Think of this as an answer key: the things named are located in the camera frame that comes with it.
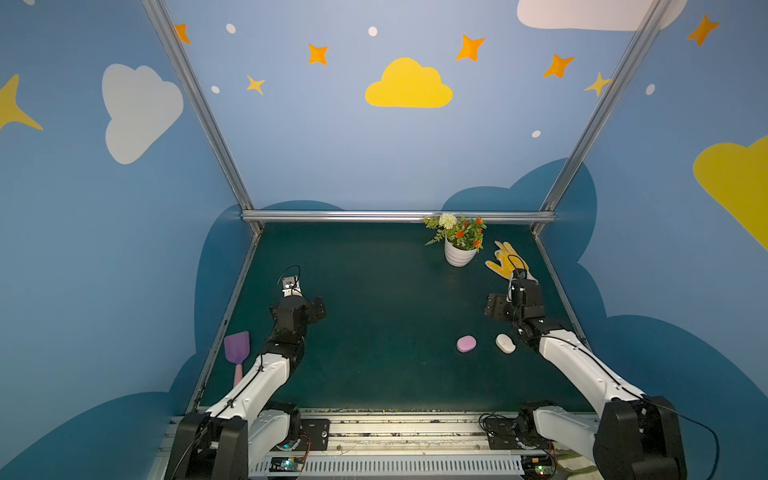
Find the white earbud charging case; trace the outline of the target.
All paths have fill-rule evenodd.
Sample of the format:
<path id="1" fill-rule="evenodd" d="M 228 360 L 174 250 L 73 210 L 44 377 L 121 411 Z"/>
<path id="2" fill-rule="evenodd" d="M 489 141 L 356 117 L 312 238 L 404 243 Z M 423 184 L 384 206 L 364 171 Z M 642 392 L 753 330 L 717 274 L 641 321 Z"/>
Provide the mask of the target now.
<path id="1" fill-rule="evenodd" d="M 500 333 L 495 337 L 495 345 L 504 354 L 512 354 L 516 350 L 514 341 L 506 334 Z"/>

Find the purple earbud charging case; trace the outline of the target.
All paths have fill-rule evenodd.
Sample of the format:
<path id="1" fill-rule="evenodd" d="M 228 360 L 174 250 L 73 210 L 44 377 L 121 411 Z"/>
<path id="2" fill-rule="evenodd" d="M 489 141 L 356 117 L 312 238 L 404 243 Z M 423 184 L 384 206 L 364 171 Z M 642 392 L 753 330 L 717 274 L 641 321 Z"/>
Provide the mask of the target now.
<path id="1" fill-rule="evenodd" d="M 474 350 L 477 346 L 477 340 L 471 335 L 460 337 L 456 342 L 456 348 L 461 353 L 467 353 Z"/>

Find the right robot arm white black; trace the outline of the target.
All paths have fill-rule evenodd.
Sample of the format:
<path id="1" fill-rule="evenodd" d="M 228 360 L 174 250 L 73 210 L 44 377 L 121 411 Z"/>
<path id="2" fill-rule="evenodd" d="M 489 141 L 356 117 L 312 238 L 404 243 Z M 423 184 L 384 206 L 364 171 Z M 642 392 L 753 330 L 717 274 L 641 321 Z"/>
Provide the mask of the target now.
<path id="1" fill-rule="evenodd" d="M 514 277 L 490 294 L 485 314 L 509 322 L 520 342 L 553 364 L 588 401 L 594 421 L 547 402 L 523 406 L 516 440 L 526 447 L 559 443 L 594 463 L 605 479 L 684 479 L 678 417 L 664 397 L 649 397 L 594 356 L 577 335 L 547 316 L 540 284 Z"/>

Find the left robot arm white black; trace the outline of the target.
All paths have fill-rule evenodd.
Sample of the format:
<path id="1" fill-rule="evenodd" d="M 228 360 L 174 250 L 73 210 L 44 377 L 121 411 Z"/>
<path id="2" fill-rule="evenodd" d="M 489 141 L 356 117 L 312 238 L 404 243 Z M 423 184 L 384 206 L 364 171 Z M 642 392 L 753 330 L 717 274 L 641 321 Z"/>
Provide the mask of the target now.
<path id="1" fill-rule="evenodd" d="M 270 314 L 272 331 L 251 369 L 218 403 L 180 421 L 166 479 L 247 479 L 273 448 L 299 442 L 298 407 L 272 397 L 298 368 L 308 326 L 325 317 L 325 305 L 292 293 Z"/>

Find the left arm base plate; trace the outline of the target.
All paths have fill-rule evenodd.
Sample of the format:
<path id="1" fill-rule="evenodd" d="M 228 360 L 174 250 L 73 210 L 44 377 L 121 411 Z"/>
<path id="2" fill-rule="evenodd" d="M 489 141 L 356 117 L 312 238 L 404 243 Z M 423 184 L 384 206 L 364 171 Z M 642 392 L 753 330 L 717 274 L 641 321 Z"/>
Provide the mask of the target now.
<path id="1" fill-rule="evenodd" d="M 293 451 L 326 451 L 330 439 L 328 419 L 303 419 L 299 427 L 289 428 L 288 437 L 277 445 L 277 449 L 286 452 Z"/>

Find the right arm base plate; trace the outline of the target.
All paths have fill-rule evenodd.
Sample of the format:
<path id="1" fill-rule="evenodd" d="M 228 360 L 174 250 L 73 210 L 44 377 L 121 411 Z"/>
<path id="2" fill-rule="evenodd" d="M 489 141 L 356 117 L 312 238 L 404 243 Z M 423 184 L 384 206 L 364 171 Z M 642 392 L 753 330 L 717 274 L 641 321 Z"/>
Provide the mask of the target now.
<path id="1" fill-rule="evenodd" d="M 479 426 L 491 450 L 552 450 L 555 443 L 540 435 L 532 420 L 484 415 Z"/>

